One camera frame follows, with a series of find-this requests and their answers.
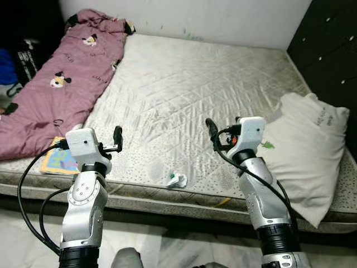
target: white pillow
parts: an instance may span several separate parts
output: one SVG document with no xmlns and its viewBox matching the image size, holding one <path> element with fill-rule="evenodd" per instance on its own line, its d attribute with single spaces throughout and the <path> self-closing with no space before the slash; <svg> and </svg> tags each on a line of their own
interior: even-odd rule
<svg viewBox="0 0 357 268">
<path fill-rule="evenodd" d="M 315 228 L 334 197 L 348 116 L 347 108 L 321 102 L 313 93 L 285 94 L 258 147 L 291 206 Z"/>
</svg>

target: mattress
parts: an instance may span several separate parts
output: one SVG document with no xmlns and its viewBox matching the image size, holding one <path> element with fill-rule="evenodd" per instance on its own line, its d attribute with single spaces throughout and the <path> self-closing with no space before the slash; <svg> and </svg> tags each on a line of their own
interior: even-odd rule
<svg viewBox="0 0 357 268">
<path fill-rule="evenodd" d="M 111 144 L 123 127 L 123 151 L 112 154 L 108 206 L 145 212 L 219 219 L 249 224 L 237 171 L 213 150 L 205 119 L 222 128 L 235 116 L 269 118 L 280 97 L 305 95 L 308 87 L 279 50 L 209 44 L 133 35 L 124 59 L 97 100 L 85 127 Z M 0 193 L 16 195 L 16 184 L 31 159 L 0 162 Z M 28 177 L 24 197 L 44 199 L 71 178 L 40 174 L 39 162 Z M 188 178 L 184 189 L 166 189 L 172 172 Z M 334 202 L 319 232 L 357 229 L 357 168 L 348 150 Z"/>
</svg>

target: blue cloth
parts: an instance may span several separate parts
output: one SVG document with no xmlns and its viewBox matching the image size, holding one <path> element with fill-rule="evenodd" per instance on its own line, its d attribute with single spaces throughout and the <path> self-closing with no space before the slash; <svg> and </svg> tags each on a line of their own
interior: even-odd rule
<svg viewBox="0 0 357 268">
<path fill-rule="evenodd" d="M 0 84 L 11 85 L 17 83 L 15 65 L 6 49 L 0 48 Z"/>
</svg>

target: black cable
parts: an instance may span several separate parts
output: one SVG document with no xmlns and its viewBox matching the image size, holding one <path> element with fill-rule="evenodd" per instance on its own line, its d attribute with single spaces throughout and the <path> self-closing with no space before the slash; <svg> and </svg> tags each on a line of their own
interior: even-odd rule
<svg viewBox="0 0 357 268">
<path fill-rule="evenodd" d="M 50 241 L 48 241 L 46 238 L 44 238 L 43 236 L 41 236 L 36 229 L 34 228 L 34 226 L 31 224 L 25 209 L 23 207 L 22 204 L 22 197 L 21 197 L 21 187 L 23 184 L 23 181 L 25 180 L 25 177 L 27 175 L 27 173 L 29 172 L 29 170 L 32 168 L 32 166 L 34 165 L 34 163 L 45 153 L 47 153 L 48 151 L 58 148 L 59 144 L 55 144 L 53 146 L 48 147 L 47 149 L 45 149 L 43 152 L 41 152 L 39 155 L 37 155 L 32 161 L 31 163 L 28 165 L 28 167 L 26 168 L 26 170 L 23 172 L 20 181 L 18 182 L 18 187 L 17 187 L 17 200 L 18 200 L 18 205 L 20 207 L 20 212 L 21 215 L 23 217 L 23 219 L 25 220 L 26 225 L 28 226 L 28 228 L 30 229 L 30 231 L 37 237 L 38 240 L 40 240 L 43 244 L 45 244 L 47 247 L 49 247 L 54 253 L 56 253 L 57 255 L 60 254 L 60 249 L 58 247 L 54 247 Z"/>
<path fill-rule="evenodd" d="M 48 236 L 46 230 L 45 230 L 45 225 L 44 225 L 44 209 L 45 209 L 45 205 L 47 204 L 47 202 L 54 197 L 55 195 L 58 195 L 60 193 L 66 192 L 70 189 L 70 187 L 65 188 L 65 189 L 61 189 L 58 191 L 53 192 L 52 194 L 50 194 L 42 203 L 41 208 L 40 208 L 40 214 L 38 216 L 38 220 L 40 222 L 40 228 L 41 228 L 41 232 L 42 235 L 44 236 L 45 239 L 47 239 L 52 245 L 53 247 L 58 247 L 52 240 L 51 238 Z"/>
<path fill-rule="evenodd" d="M 291 219 L 291 223 L 292 223 L 292 227 L 294 229 L 295 232 L 297 232 L 297 222 L 296 222 L 296 217 L 295 217 L 295 212 L 292 209 L 291 205 L 290 205 L 290 200 L 289 197 L 287 196 L 283 186 L 278 182 L 278 186 L 282 189 L 282 192 L 284 194 L 284 197 L 278 192 L 276 191 L 270 184 L 268 184 L 265 180 L 263 180 L 261 177 L 259 177 L 258 175 L 250 172 L 247 168 L 240 166 L 238 164 L 236 164 L 235 162 L 231 161 L 230 159 L 228 159 L 219 149 L 217 144 L 219 143 L 219 136 L 222 133 L 229 133 L 228 128 L 221 130 L 217 133 L 217 135 L 215 136 L 214 139 L 214 147 L 216 148 L 216 151 L 218 152 L 218 154 L 223 158 L 223 160 L 225 160 L 226 162 L 230 163 L 231 165 L 235 166 L 237 169 L 240 169 L 241 171 L 247 173 L 248 175 L 252 176 L 253 178 L 257 179 L 260 183 L 262 183 L 264 186 L 266 186 L 270 191 L 272 191 L 286 206 L 289 215 L 290 215 L 290 219 Z"/>
</svg>

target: white wall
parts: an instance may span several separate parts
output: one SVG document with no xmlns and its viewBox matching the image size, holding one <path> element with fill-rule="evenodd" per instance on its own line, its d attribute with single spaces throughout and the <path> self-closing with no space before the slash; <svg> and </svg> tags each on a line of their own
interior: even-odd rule
<svg viewBox="0 0 357 268">
<path fill-rule="evenodd" d="M 286 50 L 311 0 L 60 0 L 126 18 L 149 35 Z"/>
</svg>

